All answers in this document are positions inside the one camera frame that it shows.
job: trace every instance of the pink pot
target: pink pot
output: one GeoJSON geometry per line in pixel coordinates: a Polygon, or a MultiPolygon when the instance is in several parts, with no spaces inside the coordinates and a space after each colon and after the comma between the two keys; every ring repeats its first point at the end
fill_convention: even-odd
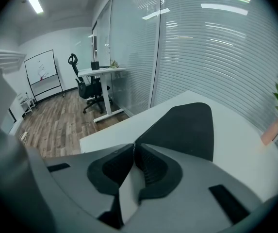
{"type": "Polygon", "coordinates": [[[262,134],[261,140],[265,145],[268,145],[278,134],[278,118],[269,126],[262,134]]]}

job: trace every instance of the wooden floor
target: wooden floor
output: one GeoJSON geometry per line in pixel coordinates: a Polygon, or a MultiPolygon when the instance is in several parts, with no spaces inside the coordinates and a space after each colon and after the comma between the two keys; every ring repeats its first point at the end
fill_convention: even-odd
{"type": "MultiPolygon", "coordinates": [[[[24,117],[17,136],[28,132],[25,146],[37,148],[42,157],[57,157],[79,154],[79,140],[85,136],[105,129],[128,118],[122,112],[104,121],[94,123],[93,119],[100,114],[96,104],[91,106],[86,114],[84,99],[79,97],[77,90],[40,102],[32,113],[24,117]]],[[[112,111],[119,109],[112,105],[112,111]]]]}

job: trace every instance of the black mat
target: black mat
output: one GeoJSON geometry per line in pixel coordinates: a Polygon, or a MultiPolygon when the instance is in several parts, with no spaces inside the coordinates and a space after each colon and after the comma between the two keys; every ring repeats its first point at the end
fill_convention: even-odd
{"type": "Polygon", "coordinates": [[[205,103],[171,108],[135,142],[172,149],[209,161],[213,160],[213,119],[205,103]]]}

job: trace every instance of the whiteboard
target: whiteboard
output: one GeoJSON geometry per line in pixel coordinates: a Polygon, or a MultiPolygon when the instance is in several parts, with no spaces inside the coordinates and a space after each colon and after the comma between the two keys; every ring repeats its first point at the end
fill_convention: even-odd
{"type": "Polygon", "coordinates": [[[52,53],[50,50],[24,62],[30,85],[57,74],[52,53]]]}

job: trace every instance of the black office chair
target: black office chair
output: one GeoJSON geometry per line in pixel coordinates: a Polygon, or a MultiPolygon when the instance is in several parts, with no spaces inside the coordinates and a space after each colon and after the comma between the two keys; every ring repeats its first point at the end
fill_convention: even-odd
{"type": "MultiPolygon", "coordinates": [[[[71,56],[69,57],[69,59],[67,61],[70,65],[72,65],[76,76],[79,73],[77,70],[77,67],[76,67],[77,61],[78,61],[78,59],[77,59],[76,55],[73,53],[71,54],[71,56]]],[[[75,80],[78,84],[78,90],[79,90],[80,97],[83,99],[92,98],[87,101],[87,106],[84,108],[83,113],[85,114],[86,110],[90,106],[92,106],[96,103],[100,109],[100,113],[102,114],[103,108],[100,105],[100,102],[104,102],[104,99],[102,96],[102,88],[101,88],[101,83],[100,83],[99,79],[91,77],[91,82],[88,85],[85,84],[84,79],[82,77],[78,77],[78,79],[75,79],[75,80]]]]}

